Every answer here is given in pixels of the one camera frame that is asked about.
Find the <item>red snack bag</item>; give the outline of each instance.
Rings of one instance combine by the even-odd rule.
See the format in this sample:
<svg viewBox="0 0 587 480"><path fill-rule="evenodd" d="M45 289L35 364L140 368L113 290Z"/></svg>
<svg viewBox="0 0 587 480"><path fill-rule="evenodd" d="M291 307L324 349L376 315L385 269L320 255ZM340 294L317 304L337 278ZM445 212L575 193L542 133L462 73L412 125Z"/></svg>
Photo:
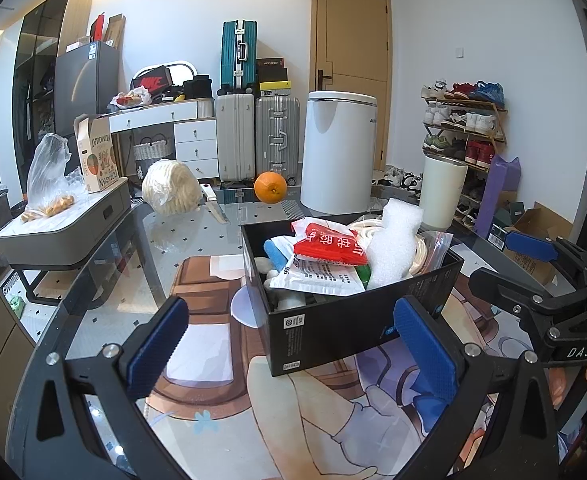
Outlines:
<svg viewBox="0 0 587 480"><path fill-rule="evenodd" d="M294 254L309 260L331 262L344 266L366 265L367 256L355 241L355 233L345 226L341 227L342 229L337 231L316 222L308 223L304 231L305 238L293 245ZM299 229L296 227L294 229L296 230L296 238L299 238Z"/></svg>

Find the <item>white bin lid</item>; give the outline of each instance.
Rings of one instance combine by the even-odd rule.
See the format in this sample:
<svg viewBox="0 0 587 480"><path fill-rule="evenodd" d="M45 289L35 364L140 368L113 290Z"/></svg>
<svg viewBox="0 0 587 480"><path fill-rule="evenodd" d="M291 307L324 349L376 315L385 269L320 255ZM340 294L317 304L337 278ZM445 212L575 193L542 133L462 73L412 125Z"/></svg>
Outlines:
<svg viewBox="0 0 587 480"><path fill-rule="evenodd" d="M351 92L317 91L309 92L309 101L329 99L333 101L351 101L365 105L377 106L377 100L371 95L352 94Z"/></svg>

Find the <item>blue sneaker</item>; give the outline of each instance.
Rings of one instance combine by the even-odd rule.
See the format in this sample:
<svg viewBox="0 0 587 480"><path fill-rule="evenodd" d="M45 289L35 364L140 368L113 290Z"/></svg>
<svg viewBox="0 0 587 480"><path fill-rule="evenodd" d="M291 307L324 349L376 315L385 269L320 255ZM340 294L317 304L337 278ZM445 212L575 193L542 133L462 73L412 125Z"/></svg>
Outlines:
<svg viewBox="0 0 587 480"><path fill-rule="evenodd" d="M500 83L478 81L477 89L469 94L469 99L490 101L498 108L505 107L505 91Z"/></svg>

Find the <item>red sneaker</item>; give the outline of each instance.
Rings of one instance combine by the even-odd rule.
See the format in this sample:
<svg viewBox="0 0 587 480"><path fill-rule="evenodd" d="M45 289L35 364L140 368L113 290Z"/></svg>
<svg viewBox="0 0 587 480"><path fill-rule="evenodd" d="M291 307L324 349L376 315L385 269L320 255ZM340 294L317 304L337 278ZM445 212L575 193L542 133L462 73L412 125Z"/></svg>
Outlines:
<svg viewBox="0 0 587 480"><path fill-rule="evenodd" d="M476 89L471 83L454 83L453 89L445 92L445 99L469 99L469 94Z"/></svg>
<svg viewBox="0 0 587 480"><path fill-rule="evenodd" d="M493 160L493 156L495 155L495 151L491 143L489 142L481 142L480 149L478 150L478 162L477 164L481 168L490 168L491 161Z"/></svg>
<svg viewBox="0 0 587 480"><path fill-rule="evenodd" d="M470 164L478 163L478 142L476 140L470 140L467 142L467 151L464 155L464 161Z"/></svg>

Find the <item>blue gripper pad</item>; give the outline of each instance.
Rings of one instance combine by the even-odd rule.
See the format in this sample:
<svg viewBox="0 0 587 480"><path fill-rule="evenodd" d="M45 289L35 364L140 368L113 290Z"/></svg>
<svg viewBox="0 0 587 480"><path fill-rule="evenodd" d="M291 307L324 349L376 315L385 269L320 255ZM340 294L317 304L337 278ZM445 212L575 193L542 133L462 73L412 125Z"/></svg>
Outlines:
<svg viewBox="0 0 587 480"><path fill-rule="evenodd" d="M458 381L449 354L405 298L396 301L393 322L432 393L451 403L458 392Z"/></svg>
<svg viewBox="0 0 587 480"><path fill-rule="evenodd" d="M278 250L276 244L273 243L271 240L267 240L263 245L263 249L267 253L267 256L271 260L271 263L274 264L274 267L278 272L281 272L287 264L287 258L285 255Z"/></svg>
<svg viewBox="0 0 587 480"><path fill-rule="evenodd" d="M515 231L507 235L505 245L509 250L526 254L534 260L540 260L541 262L551 262L558 259L558 251L547 240L540 240L539 238L523 235Z"/></svg>
<svg viewBox="0 0 587 480"><path fill-rule="evenodd" d="M188 325L187 303L176 298L127 365L126 393L129 400L149 396Z"/></svg>

